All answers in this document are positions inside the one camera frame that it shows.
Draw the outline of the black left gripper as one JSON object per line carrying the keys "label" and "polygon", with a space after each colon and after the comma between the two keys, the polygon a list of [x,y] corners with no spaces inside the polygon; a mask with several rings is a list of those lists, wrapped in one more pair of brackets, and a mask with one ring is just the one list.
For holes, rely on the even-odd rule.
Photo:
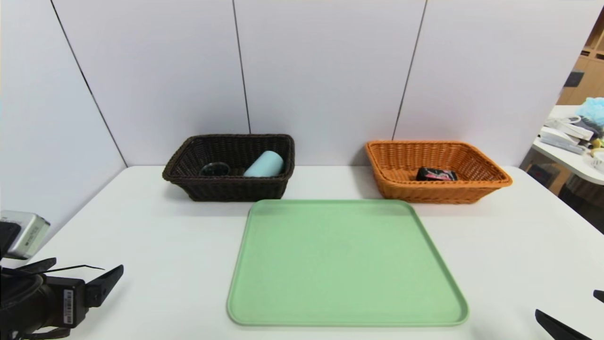
{"label": "black left gripper", "polygon": [[[47,258],[22,265],[17,271],[47,272],[56,262],[56,257]],[[54,276],[3,275],[1,334],[69,335],[84,320],[85,307],[100,307],[123,273],[123,265],[118,265],[86,285],[83,280]]]}

